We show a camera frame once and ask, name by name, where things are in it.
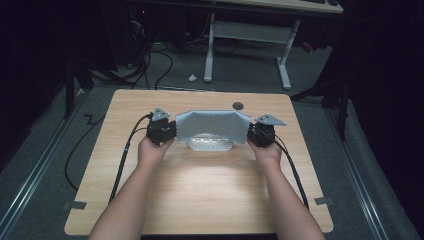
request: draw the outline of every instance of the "gray cloth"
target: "gray cloth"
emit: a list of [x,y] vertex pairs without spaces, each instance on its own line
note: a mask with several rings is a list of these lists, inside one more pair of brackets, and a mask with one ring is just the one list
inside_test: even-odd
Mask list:
[[197,134],[212,134],[244,144],[249,130],[250,116],[237,111],[191,111],[175,117],[179,142]]

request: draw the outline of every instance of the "floor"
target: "floor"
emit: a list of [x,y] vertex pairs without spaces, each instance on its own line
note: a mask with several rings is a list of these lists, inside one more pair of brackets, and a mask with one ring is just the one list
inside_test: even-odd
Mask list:
[[[314,85],[331,54],[330,48],[312,53],[294,48],[287,62],[293,88],[287,92],[279,80],[275,58],[269,56],[278,53],[275,50],[280,47],[278,45],[264,46],[258,55],[251,54],[258,49],[249,47],[217,53],[211,83],[202,81],[205,49],[201,45],[192,47],[178,50],[166,44],[154,45],[155,53],[151,54],[146,73],[148,77],[143,77],[136,88],[152,88],[170,69],[158,83],[159,89],[294,95]],[[219,52],[229,52],[233,46],[226,44],[217,48]],[[121,70],[120,74],[130,71]],[[189,81],[192,74],[198,80]],[[93,128],[85,136],[92,127],[89,116],[92,121],[100,119],[107,111],[113,92],[120,88],[125,87],[97,81],[92,91],[79,92],[78,111],[70,121],[62,119],[65,91],[56,96],[34,124],[12,162],[0,174],[0,215],[4,216],[0,239],[86,239],[67,236],[63,231],[69,213],[66,203],[76,194],[65,179],[64,166],[69,160],[69,178],[78,185],[101,127]],[[328,207],[335,227],[326,238],[419,239],[367,145],[353,105],[349,105],[347,141],[343,142],[334,131],[333,113],[337,109],[322,109],[319,98],[312,97],[293,104],[323,192],[332,199]],[[15,199],[22,201],[21,204],[14,203]],[[236,237],[220,236],[219,239],[246,238]],[[177,239],[169,236],[146,238]]]

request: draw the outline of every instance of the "gray carpet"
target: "gray carpet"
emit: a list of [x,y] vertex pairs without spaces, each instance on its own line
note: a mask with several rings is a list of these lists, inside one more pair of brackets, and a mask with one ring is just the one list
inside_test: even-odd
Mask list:
[[[282,90],[278,70],[274,58],[247,56],[251,49],[237,49],[231,54],[216,54],[214,80],[212,83],[202,81],[205,61],[205,50],[187,49],[185,51],[169,48],[163,53],[173,59],[171,71],[162,79],[159,86],[203,89],[234,92],[268,92],[296,94],[312,87],[322,66],[330,53],[330,49],[319,50],[307,54],[302,49],[293,49],[287,68],[293,81],[290,92]],[[169,59],[161,54],[151,54],[151,64],[147,71],[150,85],[158,79],[170,66]],[[188,81],[195,74],[199,79]],[[72,201],[76,192],[65,180],[65,162],[75,144],[91,127],[87,124],[90,114],[97,121],[107,111],[113,92],[120,88],[110,83],[98,82],[91,91],[81,109],[76,113],[63,140],[59,143],[54,159],[34,192],[31,200],[16,223],[9,239],[85,239],[85,237],[67,236],[64,225],[69,214],[64,209],[65,202]],[[137,88],[146,88],[142,79]],[[313,164],[316,168],[321,187],[326,197],[331,197],[334,203],[329,210],[334,222],[334,230],[326,234],[327,239],[374,239],[367,219],[358,201],[352,182],[348,177],[343,153],[339,147],[337,136],[333,134],[333,126],[326,117],[325,110],[313,98],[308,101],[295,102],[294,107],[302,132],[307,143]],[[34,124],[31,134],[26,139],[12,162],[0,175],[0,216],[4,216],[20,186],[30,174],[32,167],[38,161],[45,146],[62,121],[64,114],[65,94],[62,90],[52,105]],[[402,207],[397,202],[369,150],[366,139],[356,120],[354,109],[350,106],[350,116],[347,122],[347,144],[355,158],[357,167],[366,183],[372,199],[390,239],[419,239],[415,229],[403,214]],[[79,184],[91,151],[95,144],[101,125],[81,142],[76,149],[69,165],[70,178]],[[183,239],[206,239],[205,237],[185,237]]]

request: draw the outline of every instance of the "black dot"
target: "black dot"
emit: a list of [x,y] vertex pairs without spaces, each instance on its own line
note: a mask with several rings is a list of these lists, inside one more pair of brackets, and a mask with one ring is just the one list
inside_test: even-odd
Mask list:
[[235,102],[235,103],[233,103],[233,108],[235,110],[242,110],[244,108],[244,105],[241,102]]

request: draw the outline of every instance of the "wire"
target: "wire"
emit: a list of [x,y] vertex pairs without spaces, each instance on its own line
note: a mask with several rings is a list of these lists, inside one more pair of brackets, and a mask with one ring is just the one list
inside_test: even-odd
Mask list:
[[146,70],[147,70],[147,64],[146,64],[146,61],[143,59],[143,63],[144,63],[144,66],[145,66],[145,68],[143,69],[143,72],[141,72],[140,73],[140,76],[138,76],[138,78],[135,80],[135,82],[132,84],[132,86],[131,86],[131,89],[134,89],[135,88],[135,86],[137,85],[137,83],[140,81],[140,79],[141,79],[141,77],[144,75],[144,74],[146,74]]
[[134,23],[137,26],[137,31],[143,28],[143,26],[141,26],[141,24],[135,20],[131,20],[131,23]]
[[275,135],[280,141],[281,141],[281,143],[283,144],[283,146],[279,143],[279,142],[277,142],[277,141],[275,141],[275,139],[272,139],[268,134],[266,134],[264,131],[262,131],[261,129],[258,129],[263,135],[265,135],[269,140],[271,140],[271,141],[273,141],[275,144],[277,144],[277,146],[279,147],[279,148],[281,148],[281,150],[284,152],[284,154],[287,156],[287,160],[289,161],[289,163],[290,163],[290,167],[291,167],[291,169],[292,169],[292,172],[293,172],[293,176],[294,176],[294,179],[296,180],[296,184],[297,184],[297,187],[299,188],[299,192],[300,192],[300,195],[302,196],[302,200],[303,200],[303,204],[306,206],[306,208],[307,209],[309,209],[309,203],[308,203],[308,199],[307,199],[307,197],[306,197],[306,194],[305,194],[305,190],[303,189],[303,186],[302,186],[302,182],[300,181],[300,177],[299,177],[299,174],[297,173],[297,170],[296,170],[296,166],[294,165],[294,163],[293,163],[293,159],[291,158],[291,156],[290,156],[290,154],[289,154],[289,152],[287,151],[287,147],[286,147],[286,145],[284,144],[284,142],[283,142],[283,140],[281,140],[281,138],[280,137],[278,137],[277,135]]
[[195,40],[193,40],[193,41],[187,42],[186,44],[195,43],[195,42],[203,41],[203,40],[207,39],[207,37],[203,37],[203,35],[205,34],[206,29],[208,28],[208,23],[209,23],[210,16],[211,16],[211,14],[209,13],[208,16],[207,16],[207,18],[206,18],[205,27],[203,28],[203,31],[200,34],[200,36],[198,38],[196,38]]
[[156,80],[156,83],[155,83],[155,90],[158,90],[158,84],[159,84],[159,82],[160,82],[160,80],[162,80],[162,78],[163,77],[165,77],[165,75],[166,74],[168,74],[169,73],[169,71],[171,71],[171,69],[172,69],[172,66],[174,66],[174,61],[172,60],[172,58],[168,55],[168,54],[166,54],[166,53],[162,53],[162,52],[152,52],[152,53],[157,53],[157,54],[162,54],[162,55],[164,55],[164,56],[166,56],[167,58],[169,58],[169,60],[171,61],[171,65],[169,66],[169,68],[168,68],[168,70],[158,79],[158,80]]
[[198,45],[200,45],[199,43],[201,42],[200,40],[198,41],[198,42],[196,42],[196,43],[191,43],[191,44],[187,44],[186,46],[188,47],[188,48],[190,48],[190,49],[194,49],[194,50],[203,50],[203,49],[206,49],[206,48],[208,48],[209,47],[209,45],[208,44],[203,44],[203,45],[201,45],[201,47],[193,47],[192,45],[194,45],[194,44],[198,44]]
[[[119,83],[132,84],[131,82],[128,82],[127,80],[137,76],[140,73],[142,73],[143,70],[144,70],[144,64],[142,62],[142,63],[140,63],[139,67],[134,72],[129,73],[128,75],[125,75],[125,76],[122,76],[122,77],[117,76],[120,79]],[[91,72],[91,76],[93,78],[97,79],[97,80],[104,81],[104,82],[113,81],[111,78],[105,78],[105,77],[99,76],[94,72]]]
[[127,159],[128,150],[130,149],[131,139],[136,132],[143,129],[143,128],[137,129],[138,125],[140,125],[141,121],[143,121],[144,119],[146,119],[148,117],[150,118],[152,115],[153,115],[153,113],[149,113],[149,114],[146,114],[143,117],[141,117],[138,120],[138,122],[135,124],[133,130],[131,131],[130,136],[128,137],[127,143],[125,144],[124,152],[122,153],[122,158],[121,158],[121,162],[119,164],[118,173],[116,175],[115,183],[114,183],[113,188],[112,188],[112,193],[110,194],[109,203],[113,200],[113,198],[116,195],[116,191],[118,190],[118,185],[119,185],[119,181],[121,180],[122,171],[124,170],[124,165],[125,165],[125,161]]
[[97,122],[95,122],[90,129],[88,129],[87,132],[84,133],[84,135],[78,140],[77,144],[74,146],[74,148],[72,149],[71,153],[68,156],[68,159],[66,159],[66,163],[65,163],[65,177],[66,177],[66,181],[69,183],[69,185],[75,190],[78,191],[78,187],[72,183],[71,179],[69,178],[68,175],[68,166],[69,166],[69,162],[72,158],[72,155],[74,154],[75,150],[78,148],[78,146],[80,145],[80,143],[84,140],[84,138],[91,132],[91,130],[93,130],[101,121],[103,121],[103,119],[105,118],[106,115],[104,115],[103,117],[101,117]]
[[146,89],[150,90],[150,82],[149,79],[147,79],[147,73],[144,73],[144,82],[146,83]]
[[152,44],[151,47],[153,47],[153,45],[165,45],[165,47],[163,49],[155,50],[155,52],[164,52],[164,51],[168,50],[168,48],[169,48],[169,44],[167,42],[155,42],[155,43]]
[[231,49],[231,50],[229,50],[229,51],[219,51],[219,50],[218,50],[217,48],[215,48],[215,47],[214,47],[214,51],[215,51],[215,52],[217,52],[217,53],[221,53],[221,54],[230,54],[230,53],[235,52],[235,51],[238,49],[238,47],[239,47],[239,43],[240,43],[240,41],[236,40],[236,41],[235,41],[234,48],[233,48],[233,49]]
[[240,42],[239,44],[241,46],[243,46],[243,47],[255,48],[255,49],[261,49],[261,48],[266,48],[268,46],[276,45],[276,43],[268,42],[268,43],[262,44],[260,46],[255,46],[255,45],[252,45],[252,44],[247,44],[247,43],[245,43],[245,41],[244,42]]

